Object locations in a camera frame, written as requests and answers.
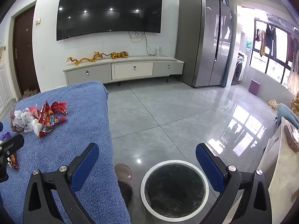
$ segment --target tv stand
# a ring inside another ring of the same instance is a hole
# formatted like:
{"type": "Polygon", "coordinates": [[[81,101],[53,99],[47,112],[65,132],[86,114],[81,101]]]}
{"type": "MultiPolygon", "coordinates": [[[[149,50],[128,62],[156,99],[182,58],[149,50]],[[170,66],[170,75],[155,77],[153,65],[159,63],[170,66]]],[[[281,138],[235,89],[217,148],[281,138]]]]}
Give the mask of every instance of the tv stand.
{"type": "Polygon", "coordinates": [[[86,81],[101,81],[104,84],[179,75],[183,72],[183,65],[184,62],[167,56],[130,56],[83,62],[77,66],[72,63],[63,71],[67,85],[86,81]]]}

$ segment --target dragon figurine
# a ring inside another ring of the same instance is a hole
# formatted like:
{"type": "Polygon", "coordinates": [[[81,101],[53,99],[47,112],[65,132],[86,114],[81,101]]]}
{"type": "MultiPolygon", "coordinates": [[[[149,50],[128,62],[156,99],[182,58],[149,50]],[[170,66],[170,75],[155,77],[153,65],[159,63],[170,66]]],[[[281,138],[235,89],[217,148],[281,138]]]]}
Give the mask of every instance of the dragon figurine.
{"type": "Polygon", "coordinates": [[[73,57],[69,57],[69,58],[66,59],[66,62],[71,61],[71,62],[74,62],[75,65],[79,65],[83,60],[87,60],[89,62],[94,62],[99,57],[103,58],[103,55],[105,55],[105,56],[111,56],[112,59],[117,59],[117,58],[120,58],[120,57],[127,58],[129,56],[129,53],[126,52],[126,51],[122,51],[120,53],[112,52],[112,53],[110,53],[110,54],[107,55],[107,54],[104,54],[104,53],[100,53],[100,52],[95,52],[94,51],[94,55],[93,55],[92,59],[83,57],[80,60],[77,60],[77,59],[74,59],[73,57]]]}

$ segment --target black garbage bag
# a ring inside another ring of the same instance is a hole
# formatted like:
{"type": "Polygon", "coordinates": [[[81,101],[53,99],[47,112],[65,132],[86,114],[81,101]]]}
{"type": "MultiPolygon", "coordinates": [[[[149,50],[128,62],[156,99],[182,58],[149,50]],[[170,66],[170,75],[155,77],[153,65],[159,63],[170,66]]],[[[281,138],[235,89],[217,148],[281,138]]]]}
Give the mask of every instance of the black garbage bag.
{"type": "Polygon", "coordinates": [[[190,167],[170,164],[152,172],[145,183],[144,194],[155,212],[180,218],[200,207],[205,187],[201,176],[190,167]]]}

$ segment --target brown door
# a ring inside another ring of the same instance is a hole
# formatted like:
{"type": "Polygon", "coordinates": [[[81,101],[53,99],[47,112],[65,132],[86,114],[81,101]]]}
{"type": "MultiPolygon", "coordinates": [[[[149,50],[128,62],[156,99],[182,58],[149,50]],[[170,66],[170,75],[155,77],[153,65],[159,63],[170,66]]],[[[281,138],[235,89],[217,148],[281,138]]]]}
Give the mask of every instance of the brown door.
{"type": "Polygon", "coordinates": [[[34,7],[17,16],[13,31],[14,63],[22,95],[27,89],[39,92],[32,52],[33,14],[34,7]]]}

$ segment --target white trash can rim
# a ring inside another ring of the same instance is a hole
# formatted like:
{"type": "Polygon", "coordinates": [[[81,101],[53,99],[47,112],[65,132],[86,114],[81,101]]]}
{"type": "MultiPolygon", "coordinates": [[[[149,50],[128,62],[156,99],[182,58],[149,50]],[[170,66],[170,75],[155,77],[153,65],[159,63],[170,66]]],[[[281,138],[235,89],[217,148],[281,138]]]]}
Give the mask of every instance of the white trash can rim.
{"type": "Polygon", "coordinates": [[[194,216],[196,216],[205,206],[205,204],[207,203],[207,199],[208,199],[208,196],[209,196],[209,185],[208,185],[208,182],[207,182],[207,178],[206,176],[204,175],[204,173],[198,168],[196,167],[195,165],[187,162],[187,161],[181,161],[181,160],[168,160],[168,161],[163,161],[163,162],[160,162],[158,164],[156,164],[155,166],[153,166],[150,170],[147,171],[147,173],[144,175],[143,179],[142,179],[142,182],[141,182],[141,185],[140,185],[140,196],[141,196],[141,201],[144,205],[144,207],[153,215],[155,216],[156,218],[162,220],[162,221],[165,221],[165,222],[181,222],[181,221],[185,221],[185,220],[188,220],[194,216]],[[166,166],[166,165],[170,165],[170,164],[181,164],[181,165],[184,165],[186,167],[189,167],[191,168],[192,170],[194,170],[195,172],[198,173],[198,175],[201,177],[202,181],[203,181],[203,185],[204,185],[204,188],[205,188],[205,195],[204,195],[204,199],[201,203],[201,205],[198,207],[198,209],[196,209],[194,212],[190,213],[189,215],[187,216],[184,216],[184,217],[179,217],[179,218],[170,218],[170,217],[165,217],[165,216],[162,216],[160,214],[158,214],[157,212],[155,212],[150,206],[149,204],[147,203],[147,200],[145,198],[145,192],[144,192],[144,189],[145,189],[145,184],[146,184],[146,181],[147,179],[149,178],[149,176],[152,174],[153,171],[155,171],[156,169],[162,167],[162,166],[166,166]]]}

